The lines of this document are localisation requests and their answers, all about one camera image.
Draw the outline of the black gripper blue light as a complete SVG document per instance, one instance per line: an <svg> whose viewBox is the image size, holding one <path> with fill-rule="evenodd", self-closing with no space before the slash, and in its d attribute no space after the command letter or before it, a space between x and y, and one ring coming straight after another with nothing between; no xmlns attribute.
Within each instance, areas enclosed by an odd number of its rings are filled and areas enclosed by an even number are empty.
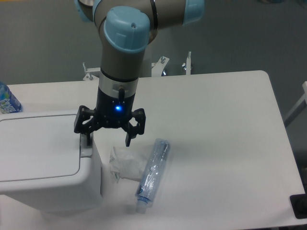
<svg viewBox="0 0 307 230"><path fill-rule="evenodd" d="M90 146L90 134L100 128L122 128L126 132L125 144L130 146L131 140L145 131L146 115L143 108L132 111L135 94L124 98L111 97L98 89L94 110L80 105L74 121L74 132L85 135L86 144ZM135 119L136 126L130 123Z"/></svg>

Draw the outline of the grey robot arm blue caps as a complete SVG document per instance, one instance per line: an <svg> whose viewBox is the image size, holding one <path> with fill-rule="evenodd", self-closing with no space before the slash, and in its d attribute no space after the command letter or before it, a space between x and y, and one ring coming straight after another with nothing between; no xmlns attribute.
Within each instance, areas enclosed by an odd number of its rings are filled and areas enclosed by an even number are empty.
<svg viewBox="0 0 307 230"><path fill-rule="evenodd" d="M75 7L93 22L102 43L96 106L78 109L74 132L90 137L101 128L122 128L127 146L145 130L146 115L133 110L147 46L160 29L187 25L204 15L202 0L77 0Z"/></svg>

